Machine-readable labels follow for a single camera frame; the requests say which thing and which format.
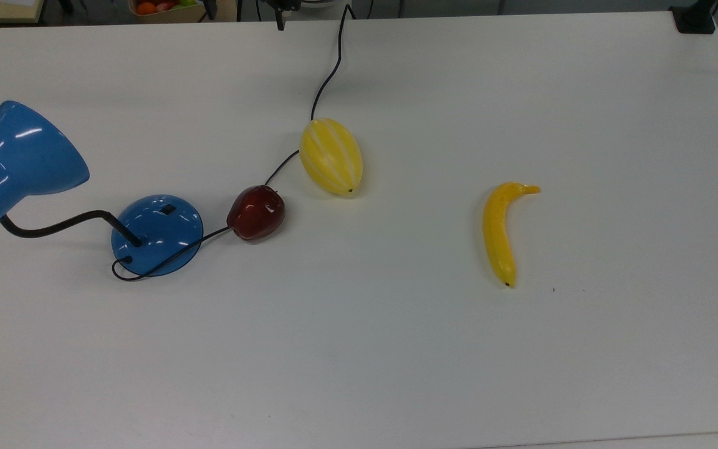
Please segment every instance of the yellow banana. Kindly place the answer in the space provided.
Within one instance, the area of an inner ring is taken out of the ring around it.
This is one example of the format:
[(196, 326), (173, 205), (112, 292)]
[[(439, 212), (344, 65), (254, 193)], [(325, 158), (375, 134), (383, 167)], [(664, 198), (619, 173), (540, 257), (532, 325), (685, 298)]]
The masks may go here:
[(305, 170), (325, 190), (347, 195), (359, 186), (362, 174), (359, 145), (336, 120), (312, 120), (301, 136), (299, 150)]
[(539, 193), (536, 185), (507, 182), (499, 185), (487, 199), (484, 207), (484, 244), (495, 275), (508, 287), (514, 287), (517, 267), (506, 235), (506, 210), (511, 201), (527, 193)]

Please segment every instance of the blue lamp base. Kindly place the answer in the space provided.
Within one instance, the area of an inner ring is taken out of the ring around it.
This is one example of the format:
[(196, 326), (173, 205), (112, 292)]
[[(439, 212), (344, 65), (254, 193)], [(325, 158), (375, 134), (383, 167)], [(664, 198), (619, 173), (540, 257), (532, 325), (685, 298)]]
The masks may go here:
[[(136, 247), (113, 230), (112, 253), (117, 259), (131, 258), (131, 262), (122, 261), (120, 264), (139, 276), (150, 272), (203, 236), (203, 224), (198, 211), (177, 196), (146, 196), (129, 205), (118, 216), (118, 221), (143, 244)], [(197, 244), (149, 276), (162, 276), (182, 268), (196, 255), (198, 247)]]

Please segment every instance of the apple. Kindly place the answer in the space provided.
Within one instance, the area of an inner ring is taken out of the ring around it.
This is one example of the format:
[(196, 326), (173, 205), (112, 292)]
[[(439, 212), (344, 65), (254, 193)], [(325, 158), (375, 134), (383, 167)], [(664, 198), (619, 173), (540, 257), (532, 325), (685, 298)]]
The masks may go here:
[(284, 201), (273, 188), (254, 185), (234, 200), (226, 224), (245, 241), (270, 236), (284, 221)]
[(176, 6), (174, 2), (162, 2), (157, 5), (157, 12), (170, 11), (172, 7)]

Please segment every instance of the desk lamp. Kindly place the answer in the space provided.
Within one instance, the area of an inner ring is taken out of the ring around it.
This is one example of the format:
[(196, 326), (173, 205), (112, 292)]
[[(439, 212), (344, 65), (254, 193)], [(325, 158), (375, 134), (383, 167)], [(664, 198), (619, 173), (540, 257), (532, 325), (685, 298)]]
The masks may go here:
[(191, 248), (153, 269), (203, 235), (196, 208), (176, 196), (146, 196), (118, 218), (95, 210), (41, 229), (22, 229), (7, 216), (26, 196), (60, 193), (89, 177), (85, 160), (48, 120), (17, 102), (0, 105), (0, 223), (8, 232), (20, 238), (42, 238), (102, 218), (112, 226), (112, 252), (137, 275), (173, 273), (196, 255), (198, 248)]

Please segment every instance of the lamp shade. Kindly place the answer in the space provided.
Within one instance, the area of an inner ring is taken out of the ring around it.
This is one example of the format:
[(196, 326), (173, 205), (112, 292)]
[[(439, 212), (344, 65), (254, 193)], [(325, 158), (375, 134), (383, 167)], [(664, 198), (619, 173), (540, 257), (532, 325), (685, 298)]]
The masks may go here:
[(88, 181), (85, 160), (39, 113), (0, 105), (0, 218), (28, 195), (59, 193)]

